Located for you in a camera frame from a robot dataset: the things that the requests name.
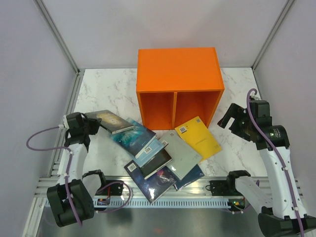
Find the Alice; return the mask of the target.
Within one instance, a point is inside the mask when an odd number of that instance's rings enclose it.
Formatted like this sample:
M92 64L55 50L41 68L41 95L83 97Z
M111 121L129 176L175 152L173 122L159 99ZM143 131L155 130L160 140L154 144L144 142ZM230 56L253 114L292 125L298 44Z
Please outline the Alice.
M101 127L112 135L131 130L134 125L109 110L90 112L85 114L89 119L100 119Z

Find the teal ocean cover book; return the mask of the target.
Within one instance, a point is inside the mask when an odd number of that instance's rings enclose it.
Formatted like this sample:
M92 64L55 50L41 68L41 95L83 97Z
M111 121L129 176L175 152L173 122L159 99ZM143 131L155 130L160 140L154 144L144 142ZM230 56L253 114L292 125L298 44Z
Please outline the teal ocean cover book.
M112 135L112 140L135 158L139 158L147 146L156 139L157 135L132 118L127 118L127 121L134 125L134 127L130 130Z

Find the light blue book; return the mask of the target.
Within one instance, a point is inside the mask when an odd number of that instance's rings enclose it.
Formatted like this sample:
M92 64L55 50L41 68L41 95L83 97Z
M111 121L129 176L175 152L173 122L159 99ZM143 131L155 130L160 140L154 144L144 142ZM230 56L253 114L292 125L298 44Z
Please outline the light blue book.
M139 167L143 167L147 162L149 162L161 149L163 149L164 144L158 139L153 140L141 153L141 155L135 160Z

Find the black cover book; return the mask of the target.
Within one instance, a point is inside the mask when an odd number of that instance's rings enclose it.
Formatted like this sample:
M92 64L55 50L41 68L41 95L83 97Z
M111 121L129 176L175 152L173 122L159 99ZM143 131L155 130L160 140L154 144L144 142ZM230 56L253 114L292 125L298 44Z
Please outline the black cover book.
M162 149L149 162L140 168L144 179L147 180L170 162L172 162L172 157L165 149Z

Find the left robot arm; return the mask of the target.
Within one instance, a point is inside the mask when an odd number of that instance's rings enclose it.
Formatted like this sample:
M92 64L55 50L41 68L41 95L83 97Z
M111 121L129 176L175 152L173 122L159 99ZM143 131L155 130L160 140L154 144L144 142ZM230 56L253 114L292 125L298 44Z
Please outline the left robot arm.
M81 226L84 220L93 218L93 197L95 194L103 195L108 189L100 169L83 172L90 135L98 132L100 122L100 119L88 118L79 112L64 117L67 128L64 149L69 152L69 157L65 159L57 184L48 188L46 193L59 227L74 223Z

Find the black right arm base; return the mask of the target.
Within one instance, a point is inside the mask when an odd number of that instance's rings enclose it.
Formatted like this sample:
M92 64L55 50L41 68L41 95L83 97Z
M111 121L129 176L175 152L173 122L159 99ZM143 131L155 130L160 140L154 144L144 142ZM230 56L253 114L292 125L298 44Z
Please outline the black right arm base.
M211 180L209 184L205 186L207 191L210 191L212 196L228 197L230 191L226 180Z

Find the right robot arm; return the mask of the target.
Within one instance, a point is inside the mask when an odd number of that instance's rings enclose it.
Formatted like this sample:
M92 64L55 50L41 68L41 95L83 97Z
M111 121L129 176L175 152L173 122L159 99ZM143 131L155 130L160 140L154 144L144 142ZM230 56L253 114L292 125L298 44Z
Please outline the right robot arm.
M303 236L315 230L316 219L307 214L301 201L290 161L290 143L282 125L273 125L270 105L265 100L250 100L246 108L232 103L218 122L221 128L233 118L230 131L255 143L267 171L272 196L268 197L245 170L229 172L225 187L241 193L258 214L266 237Z

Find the yellow book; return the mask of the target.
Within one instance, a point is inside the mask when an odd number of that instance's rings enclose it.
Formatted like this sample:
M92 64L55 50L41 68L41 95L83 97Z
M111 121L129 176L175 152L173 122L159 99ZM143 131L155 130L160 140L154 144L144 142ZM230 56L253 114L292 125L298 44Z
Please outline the yellow book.
M175 130L188 145L200 154L200 162L222 150L199 116L176 127Z

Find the grey-green book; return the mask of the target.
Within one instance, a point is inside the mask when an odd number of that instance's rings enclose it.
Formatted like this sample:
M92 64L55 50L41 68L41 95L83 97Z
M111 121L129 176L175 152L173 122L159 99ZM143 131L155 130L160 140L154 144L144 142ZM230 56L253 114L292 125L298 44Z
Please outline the grey-green book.
M172 158L172 161L166 165L167 168L179 180L182 180L202 159L198 152L173 131L165 133L159 141L163 143L164 149Z

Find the dark blue book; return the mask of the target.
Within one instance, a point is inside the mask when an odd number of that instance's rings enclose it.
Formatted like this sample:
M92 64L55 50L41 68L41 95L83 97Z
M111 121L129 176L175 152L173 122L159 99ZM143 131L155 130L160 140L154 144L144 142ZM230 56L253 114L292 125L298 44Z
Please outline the dark blue book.
M176 191L181 190L185 186L197 181L198 179L204 177L204 173L201 170L200 166L195 165L192 170L182 179L180 180L176 175L173 175L175 179L175 184L173 185Z

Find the orange wooden shelf box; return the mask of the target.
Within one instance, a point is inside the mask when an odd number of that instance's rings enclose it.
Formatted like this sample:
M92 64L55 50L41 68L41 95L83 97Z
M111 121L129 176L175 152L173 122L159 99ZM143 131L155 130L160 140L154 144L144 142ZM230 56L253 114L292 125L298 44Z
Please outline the orange wooden shelf box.
M136 94L151 130L174 129L196 116L209 126L224 90L213 47L138 51Z

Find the dark galaxy cover book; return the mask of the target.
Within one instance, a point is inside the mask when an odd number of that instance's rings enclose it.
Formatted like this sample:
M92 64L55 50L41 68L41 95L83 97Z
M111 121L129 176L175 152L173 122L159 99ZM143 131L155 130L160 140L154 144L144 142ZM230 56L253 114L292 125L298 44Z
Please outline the dark galaxy cover book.
M124 169L150 204L154 203L176 183L175 176L167 167L160 169L148 179L144 178L134 161L126 164Z

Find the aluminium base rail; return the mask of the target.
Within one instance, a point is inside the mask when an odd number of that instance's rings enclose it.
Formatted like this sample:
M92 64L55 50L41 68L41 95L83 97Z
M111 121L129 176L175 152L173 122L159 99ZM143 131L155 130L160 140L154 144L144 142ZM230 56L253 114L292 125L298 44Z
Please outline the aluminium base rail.
M207 177L204 176L197 181L185 186L179 191L176 191L174 187L171 187L166 191L160 198L227 198L229 201L234 199L242 199L241 196L229 195L228 197L223 196L212 196L210 191L205 189L205 186L209 184L211 180L225 180L225 177ZM137 185L129 176L108 176L107 180L122 181L128 185L123 186L123 192L120 197L123 200L128 198L129 189L131 189L131 198L145 198L143 193L139 190ZM53 175L49 178L40 178L35 191L31 209L25 224L23 234L24 237L37 237L38 229L40 226L41 216L43 210L48 206L48 200L46 198L46 191L49 187L54 186L58 181L58 176Z

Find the right aluminium frame post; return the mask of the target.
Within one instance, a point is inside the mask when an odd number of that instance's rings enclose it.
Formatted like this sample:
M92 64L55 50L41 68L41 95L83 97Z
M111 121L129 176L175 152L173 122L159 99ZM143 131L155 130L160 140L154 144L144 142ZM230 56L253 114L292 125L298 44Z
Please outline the right aluminium frame post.
M275 23L273 24L271 30L268 33L268 36L266 37L262 47L260 48L251 68L254 72L257 67L259 66L259 63L261 62L262 58L264 57L266 51L268 50L270 44L274 40L275 36L277 35L278 31L280 30L282 24L286 20L289 12L291 11L292 7L296 3L296 0L287 0L280 11Z

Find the aluminium frame post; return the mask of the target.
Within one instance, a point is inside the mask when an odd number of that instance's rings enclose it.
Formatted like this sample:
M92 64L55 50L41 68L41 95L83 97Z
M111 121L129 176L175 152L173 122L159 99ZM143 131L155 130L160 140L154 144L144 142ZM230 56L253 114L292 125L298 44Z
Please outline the aluminium frame post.
M261 62L262 58L264 57L266 51L268 50L270 44L274 40L275 36L277 35L278 31L280 30L282 24L286 20L289 12L291 11L292 7L296 3L296 0L287 0L280 11L275 23L273 24L271 30L268 33L268 36L266 37L262 47L260 48L251 68L254 72L257 67L259 66L259 63Z
M62 52L64 53L67 61L71 65L73 71L76 75L80 73L80 69L75 62L73 56L71 55L71 52L69 51L69 48L67 47L60 31L58 30L58 27L56 26L51 14L49 13L49 10L47 9L44 1L42 0L34 0L35 5L39 9L41 15L43 16L46 24L48 25L50 31L52 32L54 38L56 39L59 47L61 48Z

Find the left aluminium frame post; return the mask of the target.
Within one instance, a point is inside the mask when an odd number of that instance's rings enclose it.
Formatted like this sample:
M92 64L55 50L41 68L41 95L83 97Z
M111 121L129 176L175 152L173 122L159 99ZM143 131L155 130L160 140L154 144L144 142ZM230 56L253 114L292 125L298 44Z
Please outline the left aluminium frame post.
M58 30L58 27L56 26L51 14L49 13L49 10L47 9L44 1L42 0L34 0L35 5L39 9L41 15L43 16L46 24L48 25L50 31L52 32L54 38L56 39L59 47L61 48L62 52L64 53L67 61L71 65L73 71L76 75L80 73L80 69L75 62L73 56L71 55L71 52L69 51L69 48L67 47L60 31Z

